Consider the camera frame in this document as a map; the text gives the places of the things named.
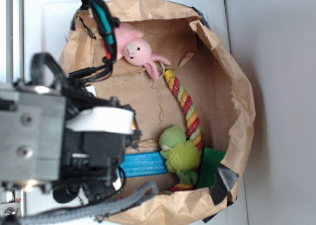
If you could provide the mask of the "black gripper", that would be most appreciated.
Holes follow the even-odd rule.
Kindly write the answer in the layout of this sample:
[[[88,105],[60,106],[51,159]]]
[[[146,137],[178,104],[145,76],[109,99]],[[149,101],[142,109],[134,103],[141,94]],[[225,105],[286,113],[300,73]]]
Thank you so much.
[[[74,200],[82,189],[90,203],[107,201],[118,192],[120,166],[128,147],[137,148],[142,133],[135,110],[112,98],[109,106],[82,111],[67,123],[60,179],[54,185],[58,203]]]

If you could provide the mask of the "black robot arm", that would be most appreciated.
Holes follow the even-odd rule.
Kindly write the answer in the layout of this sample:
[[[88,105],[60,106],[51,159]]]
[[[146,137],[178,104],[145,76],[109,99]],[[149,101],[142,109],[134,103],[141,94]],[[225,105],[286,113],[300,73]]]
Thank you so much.
[[[110,76],[113,61],[66,76],[48,53],[31,63],[31,80],[0,88],[0,184],[38,186],[67,203],[83,190],[89,203],[112,199],[124,178],[125,149],[141,137],[135,112],[87,84]]]

